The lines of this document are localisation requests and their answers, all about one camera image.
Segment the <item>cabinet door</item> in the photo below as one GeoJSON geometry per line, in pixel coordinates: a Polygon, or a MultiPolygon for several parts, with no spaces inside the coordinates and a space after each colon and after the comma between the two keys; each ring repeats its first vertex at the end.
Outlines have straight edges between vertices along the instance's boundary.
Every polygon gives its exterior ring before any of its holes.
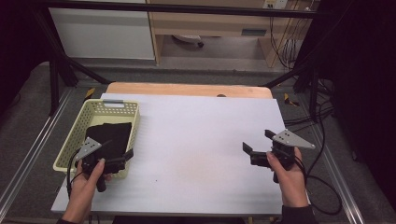
{"type": "Polygon", "coordinates": [[[147,12],[51,8],[50,13],[70,57],[154,59],[147,12]]]}

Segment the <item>hand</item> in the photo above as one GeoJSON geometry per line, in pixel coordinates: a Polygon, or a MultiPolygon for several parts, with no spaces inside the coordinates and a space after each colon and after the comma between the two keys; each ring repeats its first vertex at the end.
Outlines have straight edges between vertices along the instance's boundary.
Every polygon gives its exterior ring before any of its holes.
{"type": "MultiPolygon", "coordinates": [[[[63,220],[83,223],[91,212],[92,198],[96,189],[96,182],[103,174],[105,169],[105,159],[99,160],[93,169],[90,176],[85,174],[79,175],[73,181],[73,189],[70,195],[70,201],[64,212],[63,220]]],[[[78,163],[76,174],[82,172],[81,161],[78,163]]],[[[111,175],[106,175],[106,180],[109,180],[111,175]]]]}
{"type": "MultiPolygon", "coordinates": [[[[302,159],[301,152],[297,147],[294,148],[294,153],[297,158],[302,159]]],[[[290,170],[285,170],[272,152],[267,152],[267,159],[279,180],[283,205],[287,207],[307,207],[308,199],[305,193],[304,175],[300,168],[293,164],[290,170]]]]}

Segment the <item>yellow basket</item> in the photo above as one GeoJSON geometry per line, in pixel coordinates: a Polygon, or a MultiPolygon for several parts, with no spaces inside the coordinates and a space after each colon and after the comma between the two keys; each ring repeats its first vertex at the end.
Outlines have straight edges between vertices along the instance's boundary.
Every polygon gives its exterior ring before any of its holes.
{"type": "MultiPolygon", "coordinates": [[[[73,127],[67,135],[64,145],[53,163],[55,171],[67,172],[67,165],[73,153],[81,148],[85,141],[85,133],[87,129],[94,125],[104,123],[132,123],[132,130],[128,140],[126,150],[130,150],[134,146],[134,138],[139,126],[140,113],[139,104],[134,101],[120,100],[87,100],[78,113],[73,127]]],[[[128,161],[125,170],[120,170],[113,177],[125,178],[128,174],[130,162],[128,161]]]]}

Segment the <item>black sleeve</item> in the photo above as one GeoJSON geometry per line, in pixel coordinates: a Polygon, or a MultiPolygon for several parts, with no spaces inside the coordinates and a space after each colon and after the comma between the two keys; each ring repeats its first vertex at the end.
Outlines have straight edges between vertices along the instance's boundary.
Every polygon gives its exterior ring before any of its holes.
{"type": "Polygon", "coordinates": [[[65,221],[65,220],[59,218],[58,221],[56,222],[56,224],[77,224],[77,223],[68,222],[68,221],[65,221]]]}
{"type": "Polygon", "coordinates": [[[293,208],[282,206],[282,224],[318,224],[310,206],[293,208]]]}

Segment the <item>white table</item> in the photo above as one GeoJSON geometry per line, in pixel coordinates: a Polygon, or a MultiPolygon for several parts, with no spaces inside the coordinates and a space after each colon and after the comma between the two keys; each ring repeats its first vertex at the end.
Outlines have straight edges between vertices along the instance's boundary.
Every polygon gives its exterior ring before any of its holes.
{"type": "MultiPolygon", "coordinates": [[[[281,194],[273,173],[250,165],[242,142],[270,150],[264,130],[284,130],[273,99],[104,94],[135,100],[141,121],[125,179],[96,193],[92,211],[111,215],[278,215],[281,194]]],[[[64,212],[63,184],[51,210],[64,212]]]]}

